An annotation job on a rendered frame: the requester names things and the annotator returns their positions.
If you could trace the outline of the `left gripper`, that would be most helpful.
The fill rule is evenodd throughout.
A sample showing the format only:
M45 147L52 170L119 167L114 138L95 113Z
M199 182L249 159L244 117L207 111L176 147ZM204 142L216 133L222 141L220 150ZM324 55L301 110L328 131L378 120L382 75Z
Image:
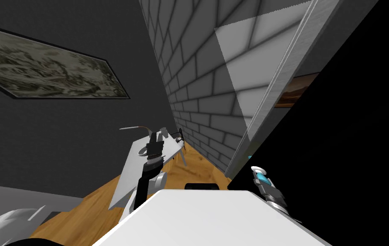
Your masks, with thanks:
M150 135L150 142L146 144L147 147L147 160L152 160L162 156L163 145L164 145L163 135L161 131L152 132Z

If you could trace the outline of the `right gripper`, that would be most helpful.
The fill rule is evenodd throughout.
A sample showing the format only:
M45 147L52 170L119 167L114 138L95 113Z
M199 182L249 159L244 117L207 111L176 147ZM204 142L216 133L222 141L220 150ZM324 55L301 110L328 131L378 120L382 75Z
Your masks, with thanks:
M261 185L261 194L268 200L278 205L286 205L286 202L284 200L284 196L282 193L268 185L268 184L262 184Z

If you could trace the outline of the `white and cyan door knob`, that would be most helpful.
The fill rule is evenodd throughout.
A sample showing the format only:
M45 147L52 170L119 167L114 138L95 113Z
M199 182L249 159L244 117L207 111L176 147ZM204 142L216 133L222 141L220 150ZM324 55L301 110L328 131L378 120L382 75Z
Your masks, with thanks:
M251 166L250 168L251 168L251 170L252 170L252 172L254 174L254 177L257 180L259 180L261 182L264 182L264 183L268 184L269 186L272 186L272 183L271 183L270 179L268 179L266 177L267 173L266 173L266 171L263 168L260 168L260 167L257 167L257 166Z

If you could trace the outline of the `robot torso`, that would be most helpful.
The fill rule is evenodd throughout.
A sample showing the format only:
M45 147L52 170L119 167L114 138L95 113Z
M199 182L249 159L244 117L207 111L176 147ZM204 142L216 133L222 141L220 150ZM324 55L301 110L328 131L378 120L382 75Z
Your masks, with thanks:
M246 190L158 191L93 246L332 246Z

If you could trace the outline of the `black door leaf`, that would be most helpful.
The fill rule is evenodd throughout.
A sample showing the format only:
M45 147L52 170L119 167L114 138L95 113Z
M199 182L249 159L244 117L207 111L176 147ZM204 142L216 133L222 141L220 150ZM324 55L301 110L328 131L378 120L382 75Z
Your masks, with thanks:
M328 243L389 246L389 0L345 1L375 5L229 187L257 164Z

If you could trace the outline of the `black framed landscape picture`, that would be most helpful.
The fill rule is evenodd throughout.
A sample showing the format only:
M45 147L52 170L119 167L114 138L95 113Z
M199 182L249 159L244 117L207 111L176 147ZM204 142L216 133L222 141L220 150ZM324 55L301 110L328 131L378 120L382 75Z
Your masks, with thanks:
M0 90L16 99L129 99L106 60L2 29Z

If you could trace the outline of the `pale grey furniture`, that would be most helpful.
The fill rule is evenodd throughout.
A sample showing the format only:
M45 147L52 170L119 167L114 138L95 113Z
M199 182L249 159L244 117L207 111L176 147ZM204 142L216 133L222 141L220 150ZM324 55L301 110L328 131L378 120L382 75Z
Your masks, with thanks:
M0 186L0 246L29 238L54 211L67 212L82 198Z

